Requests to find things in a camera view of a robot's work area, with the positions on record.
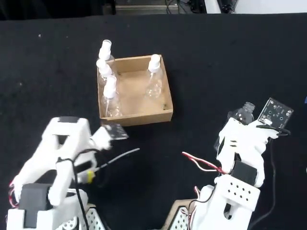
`bottle cap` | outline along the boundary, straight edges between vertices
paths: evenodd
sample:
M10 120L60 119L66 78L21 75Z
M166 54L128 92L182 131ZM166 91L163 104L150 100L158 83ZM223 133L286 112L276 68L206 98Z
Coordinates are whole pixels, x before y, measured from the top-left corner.
M152 73L156 73L160 69L160 55L158 54L153 54L149 65L148 65L148 70Z
M111 75L106 78L106 85L104 87L104 96L112 99L116 95L116 77Z
M106 61L102 59L98 59L98 61L96 61L96 65L98 67L99 73L101 74L103 78L106 78L107 76L112 75L112 69L106 63Z
M112 46L112 42L110 40L104 40L102 42L102 46L99 50L99 58L102 60L109 60L110 59L110 55L111 55L111 46Z

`black cloth surface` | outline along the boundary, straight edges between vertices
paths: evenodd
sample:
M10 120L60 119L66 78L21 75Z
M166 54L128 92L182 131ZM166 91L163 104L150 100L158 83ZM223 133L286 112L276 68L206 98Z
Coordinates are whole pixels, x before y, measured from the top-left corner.
M113 143L103 188L84 189L112 230L160 228L177 199L213 184L181 155L216 162L213 144L227 112L249 101L258 116L269 97L292 107L290 137L274 141L276 208L255 229L305 223L307 204L307 14L88 17L0 23L0 229L10 180L37 148L49 120L75 115L99 127L95 61L103 39L117 58L162 54L174 104L169 123L126 128ZM269 151L253 219L272 205Z

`black cable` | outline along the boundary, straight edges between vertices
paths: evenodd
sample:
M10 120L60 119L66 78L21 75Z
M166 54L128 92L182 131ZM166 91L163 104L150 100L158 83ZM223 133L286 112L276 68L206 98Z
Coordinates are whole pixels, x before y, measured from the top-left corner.
M171 10L169 9L169 5L174 1L170 0L169 3L167 3L168 0L165 0L165 5L166 5L166 13L167 14L172 14Z
M273 212L275 205L276 205L276 167L275 167L274 157L273 157L273 141L271 141L271 143L270 143L270 152L271 152L271 165L272 165L272 170L273 170L273 179L272 179L273 180L273 182L272 182L273 204L272 204L272 207L270 208L270 210L266 214L260 216L258 219L256 219L255 221L253 221L249 225L248 230L251 230L260 221L267 218Z
M87 222L86 213L85 213L84 206L83 206L83 203L82 203L82 200L81 200L81 196L80 196L80 191L79 191L79 186L78 186L78 176L77 176L76 168L75 168L75 165L74 165L74 161L72 159L70 159L70 158L59 159L58 160L58 162L62 162L62 161L70 161L72 163L72 171L73 171L73 175L74 175L74 178L75 178L75 189L76 189L78 201L79 201L81 212L82 212L82 216L83 216L83 219L84 219L84 222L85 222L85 225L86 225L86 230L89 230L90 227L89 227L88 222Z
M188 12L186 11L186 9L181 5L181 2L182 2L182 1L177 0L178 14L180 14L180 7L183 9L183 11L184 11L185 13L188 13Z
M277 136L279 136L279 137L291 135L291 132L288 129L285 129L285 128L278 128L278 127L276 128L276 127L272 127L272 126L268 126L268 125L259 125L259 126L256 126L256 127L257 128L264 128L264 129L275 130L275 131L279 132L277 134Z
M199 203L202 203L202 204L207 203L207 202L211 199L211 197L213 196L213 193L214 193L215 189L216 189L216 184L214 185L214 188L213 188L213 190L212 190L212 192L211 192L211 194L210 194L210 196L209 196L208 199L206 199L206 200L204 200L204 201L192 200L192 201L189 203L189 206L188 206L188 220L189 220L189 221L188 221L188 230L190 230L190 208L191 208L191 204L192 204L193 202L199 202Z
M81 196L80 196L79 185L78 185L78 175L77 175L77 171L76 171L76 167L75 167L74 163L76 162L76 160L78 159L78 157L81 154L88 153L88 152L91 152L91 151L94 151L95 153L100 153L100 151L97 150L97 149L84 149L77 154L77 156L75 157L74 160L72 160L70 158L65 158L65 159L59 158L58 162L57 162L57 163L59 163L59 162L62 162L62 161L70 161L71 164L72 164L72 172L73 172L74 179L75 179L75 189L76 189L78 201L79 201L79 204L80 204L82 216L83 216L83 219L84 219L84 222L85 222L85 225L86 225L86 230L89 230L90 228L89 228L89 225L88 225L88 222L87 222L86 213L85 213L84 206L83 206Z

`open cardboard box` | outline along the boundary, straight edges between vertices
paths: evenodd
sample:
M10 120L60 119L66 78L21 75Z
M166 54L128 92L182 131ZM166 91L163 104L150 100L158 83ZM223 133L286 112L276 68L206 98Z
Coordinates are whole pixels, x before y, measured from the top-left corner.
M158 99L151 99L145 96L145 89L149 81L146 73L150 59L151 56L142 56L115 60L118 72L117 88L123 116L104 117L104 107L102 105L103 89L98 84L100 119L119 123L122 126L144 125L171 120L173 103L162 57L163 79L161 96Z

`bottle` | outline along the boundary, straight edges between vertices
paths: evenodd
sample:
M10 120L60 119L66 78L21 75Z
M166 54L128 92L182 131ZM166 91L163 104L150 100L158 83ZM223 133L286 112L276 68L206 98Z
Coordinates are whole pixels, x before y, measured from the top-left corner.
M113 75L113 71L106 61L102 59L98 59L98 61L96 61L96 65L98 68L98 84L99 87L103 89L106 85L107 77Z
M160 67L160 56L152 55L148 65L148 86L146 88L146 95L151 98L158 98L162 91L162 77L163 71Z
M234 118L241 122L244 125L248 125L249 123L254 121L253 111L255 109L255 105L250 102L245 102L242 108L236 109L233 112L229 112L227 118Z
M102 98L105 117L121 116L121 106L119 96L116 93L116 77L108 76L104 87L104 95Z
M113 72L116 72L115 58L111 55L111 46L112 46L112 42L110 40L104 40L102 42L98 56L99 56L99 59L106 61L106 63L111 67Z

